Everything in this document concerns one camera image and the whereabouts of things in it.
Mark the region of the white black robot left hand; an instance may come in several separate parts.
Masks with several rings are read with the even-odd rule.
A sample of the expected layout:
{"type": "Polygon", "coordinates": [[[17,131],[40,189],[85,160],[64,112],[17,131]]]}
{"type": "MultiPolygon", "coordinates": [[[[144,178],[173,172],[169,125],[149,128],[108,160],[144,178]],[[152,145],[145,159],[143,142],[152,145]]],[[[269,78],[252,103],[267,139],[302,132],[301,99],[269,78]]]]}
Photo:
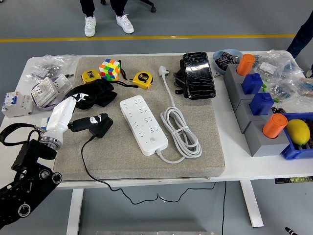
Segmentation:
{"type": "Polygon", "coordinates": [[[62,144],[63,134],[68,129],[72,132],[90,129],[98,138],[106,133],[113,124],[113,120],[109,118],[107,114],[85,117],[70,122],[75,107],[77,105],[83,105],[85,101],[89,101],[90,99],[91,97],[88,94],[77,93],[69,96],[55,106],[40,142],[62,144]]]}

